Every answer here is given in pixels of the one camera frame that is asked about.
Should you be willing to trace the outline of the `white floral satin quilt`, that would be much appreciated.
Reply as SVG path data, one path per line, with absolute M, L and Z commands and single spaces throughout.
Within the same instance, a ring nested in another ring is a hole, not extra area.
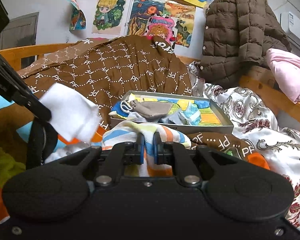
M 192 94 L 213 100 L 234 125 L 233 135 L 263 155 L 272 171 L 288 179 L 294 189 L 287 220 L 300 230 L 300 132 L 279 128 L 274 113 L 252 90 L 224 89 L 197 77 L 199 63 L 187 65 Z

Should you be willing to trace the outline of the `white cloth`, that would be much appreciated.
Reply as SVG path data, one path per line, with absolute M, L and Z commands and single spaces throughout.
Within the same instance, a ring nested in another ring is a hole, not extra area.
M 96 104 L 61 83 L 54 83 L 39 101 L 51 112 L 50 125 L 66 141 L 92 141 L 101 120 Z

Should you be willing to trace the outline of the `curled colourful paper drawing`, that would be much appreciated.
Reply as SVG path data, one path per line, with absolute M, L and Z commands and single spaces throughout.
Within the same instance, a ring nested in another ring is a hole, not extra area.
M 80 9 L 77 0 L 68 0 L 72 5 L 71 20 L 69 30 L 84 30 L 86 28 L 86 19 L 83 11 Z

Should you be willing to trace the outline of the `grey tray with painting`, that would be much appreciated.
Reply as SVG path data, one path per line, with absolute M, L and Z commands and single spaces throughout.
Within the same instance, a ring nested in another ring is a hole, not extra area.
M 146 119 L 138 113 L 132 112 L 130 114 L 124 113 L 120 109 L 120 102 L 122 100 L 132 101 L 164 101 L 173 103 L 172 109 L 168 115 L 156 118 Z M 198 126 L 183 125 L 179 119 L 178 113 L 185 110 L 189 103 L 194 103 L 199 108 L 201 113 L 201 121 Z M 231 133 L 234 125 L 229 117 L 220 109 L 220 107 L 211 99 L 204 99 L 193 96 L 174 95 L 165 93 L 142 92 L 130 90 L 123 98 L 115 103 L 113 110 L 109 113 L 111 126 L 114 127 L 122 121 L 133 121 L 136 123 L 152 122 L 165 125 L 169 128 L 178 130 L 185 134 L 196 132 L 219 132 Z

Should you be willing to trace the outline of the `colourful block bedsheet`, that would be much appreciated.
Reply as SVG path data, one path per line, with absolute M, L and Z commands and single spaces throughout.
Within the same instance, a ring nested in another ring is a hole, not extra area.
M 9 103 L 0 96 L 0 224 L 9 219 L 9 215 L 2 200 L 3 185 L 13 176 L 26 170 L 27 142 L 30 136 L 33 115 L 23 107 L 15 103 Z M 99 127 L 89 143 L 90 146 L 101 146 L 104 130 Z M 199 141 L 194 141 L 194 135 L 187 135 L 194 148 L 201 144 L 207 144 L 221 152 L 229 153 L 230 148 L 234 147 L 239 153 L 244 154 L 244 160 L 265 169 L 269 168 L 266 159 L 256 152 L 243 140 L 230 134 L 202 132 L 199 134 Z M 66 141 L 58 135 L 57 146 L 54 152 L 66 145 L 75 144 L 79 141 L 73 139 Z

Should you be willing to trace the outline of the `brown puffer jacket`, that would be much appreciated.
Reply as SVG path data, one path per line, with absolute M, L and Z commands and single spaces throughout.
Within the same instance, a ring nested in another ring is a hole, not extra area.
M 268 68 L 267 50 L 291 46 L 267 0 L 214 0 L 206 10 L 198 75 L 231 88 L 251 67 Z

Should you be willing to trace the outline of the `pink folded blanket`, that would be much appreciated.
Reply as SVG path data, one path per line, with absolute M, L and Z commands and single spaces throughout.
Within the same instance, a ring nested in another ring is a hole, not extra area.
M 267 64 L 281 91 L 294 104 L 300 102 L 300 57 L 270 48 L 267 50 Z

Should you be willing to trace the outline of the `blond child drawing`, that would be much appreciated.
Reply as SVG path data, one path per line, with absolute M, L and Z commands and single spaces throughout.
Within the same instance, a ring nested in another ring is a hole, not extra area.
M 126 0 L 98 0 L 91 32 L 120 35 L 125 6 Z

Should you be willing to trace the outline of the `black cat sock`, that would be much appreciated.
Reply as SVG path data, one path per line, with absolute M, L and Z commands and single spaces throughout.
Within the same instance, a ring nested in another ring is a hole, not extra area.
M 27 143 L 26 169 L 44 164 L 54 151 L 58 142 L 58 133 L 50 123 L 34 118 Z

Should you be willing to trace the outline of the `grey cloth mask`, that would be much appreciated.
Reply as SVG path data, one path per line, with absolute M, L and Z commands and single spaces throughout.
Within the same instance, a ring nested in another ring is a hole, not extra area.
M 173 103 L 164 101 L 143 101 L 132 100 L 130 102 L 122 100 L 120 109 L 127 114 L 138 113 L 146 119 L 156 119 L 168 115 Z

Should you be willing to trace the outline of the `white sock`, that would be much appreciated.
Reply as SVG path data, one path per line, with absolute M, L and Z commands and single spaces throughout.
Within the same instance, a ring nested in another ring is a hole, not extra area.
M 89 148 L 90 144 L 86 142 L 78 142 L 75 144 L 66 145 L 62 148 L 57 149 L 55 152 L 52 152 L 45 160 L 44 163 L 50 163 L 52 161 L 67 157 L 69 155 L 72 155 L 73 153 L 76 153 L 78 151 L 84 150 L 86 148 Z

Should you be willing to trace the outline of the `starry night style drawing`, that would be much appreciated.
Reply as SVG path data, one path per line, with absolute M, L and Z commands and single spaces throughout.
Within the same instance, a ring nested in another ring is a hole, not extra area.
M 127 35 L 158 36 L 172 46 L 189 47 L 196 8 L 177 2 L 133 0 Z

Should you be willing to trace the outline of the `pink magazine girl drawing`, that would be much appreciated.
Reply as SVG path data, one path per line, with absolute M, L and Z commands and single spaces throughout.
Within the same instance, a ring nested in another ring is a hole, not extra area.
M 147 21 L 144 36 L 158 36 L 173 45 L 178 33 L 177 22 L 175 17 L 153 14 Z

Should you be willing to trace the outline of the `striped pastel sock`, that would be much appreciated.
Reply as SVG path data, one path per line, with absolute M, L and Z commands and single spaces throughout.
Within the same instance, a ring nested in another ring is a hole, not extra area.
M 185 134 L 149 122 L 137 124 L 132 121 L 123 121 L 111 130 L 104 133 L 101 145 L 104 150 L 110 150 L 114 145 L 126 141 L 137 142 L 138 135 L 143 135 L 143 163 L 126 166 L 124 174 L 132 177 L 171 177 L 173 175 L 170 165 L 157 165 L 154 163 L 154 134 L 158 132 L 162 142 L 172 141 L 182 144 L 186 149 L 191 148 L 191 141 Z

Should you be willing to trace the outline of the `dark grey door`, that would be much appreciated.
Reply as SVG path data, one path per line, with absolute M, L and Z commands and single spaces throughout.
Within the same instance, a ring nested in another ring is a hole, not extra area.
M 39 12 L 10 19 L 0 34 L 0 50 L 36 44 Z

